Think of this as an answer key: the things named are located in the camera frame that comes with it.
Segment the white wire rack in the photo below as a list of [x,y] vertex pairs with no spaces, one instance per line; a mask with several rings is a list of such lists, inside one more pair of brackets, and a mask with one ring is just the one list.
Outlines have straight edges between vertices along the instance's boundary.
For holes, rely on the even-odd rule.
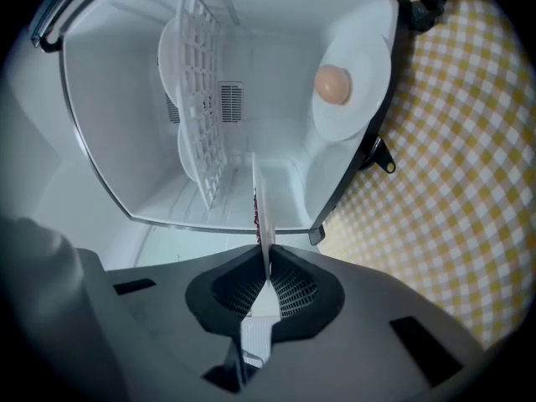
[[210,209],[227,164],[216,92],[219,25],[201,0],[178,0],[174,61],[185,145]]

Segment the tablecloth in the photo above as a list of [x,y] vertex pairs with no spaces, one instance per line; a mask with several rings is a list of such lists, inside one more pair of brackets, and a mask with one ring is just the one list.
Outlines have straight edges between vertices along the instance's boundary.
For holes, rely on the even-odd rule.
[[534,75],[492,0],[448,0],[409,55],[380,133],[396,172],[358,173],[319,249],[397,277],[488,347],[533,295]]

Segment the egg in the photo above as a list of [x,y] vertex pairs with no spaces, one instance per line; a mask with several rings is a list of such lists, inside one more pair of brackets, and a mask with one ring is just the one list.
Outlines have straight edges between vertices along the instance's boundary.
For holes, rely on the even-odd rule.
[[350,96],[350,78],[336,65],[323,65],[315,75],[315,91],[327,103],[341,105]]

